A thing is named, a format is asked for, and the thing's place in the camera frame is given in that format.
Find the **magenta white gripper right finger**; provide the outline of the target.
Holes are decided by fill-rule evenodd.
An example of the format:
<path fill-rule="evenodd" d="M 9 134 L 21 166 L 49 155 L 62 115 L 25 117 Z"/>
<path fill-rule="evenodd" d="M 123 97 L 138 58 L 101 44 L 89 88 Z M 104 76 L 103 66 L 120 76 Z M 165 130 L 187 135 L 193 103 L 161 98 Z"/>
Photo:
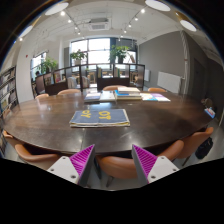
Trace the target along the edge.
<path fill-rule="evenodd" d="M 136 145 L 132 145 L 132 157 L 142 186 L 178 171 L 178 168 L 165 155 L 155 156 Z"/>

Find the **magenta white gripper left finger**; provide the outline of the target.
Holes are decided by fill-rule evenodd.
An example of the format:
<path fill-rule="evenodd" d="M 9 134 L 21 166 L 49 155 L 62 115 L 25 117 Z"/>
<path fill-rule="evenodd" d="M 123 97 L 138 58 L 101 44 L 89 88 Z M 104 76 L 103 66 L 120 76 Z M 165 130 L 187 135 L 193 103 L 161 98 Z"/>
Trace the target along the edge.
<path fill-rule="evenodd" d="M 62 156 L 48 169 L 48 172 L 76 185 L 85 187 L 94 158 L 95 145 L 90 145 L 70 157 Z"/>

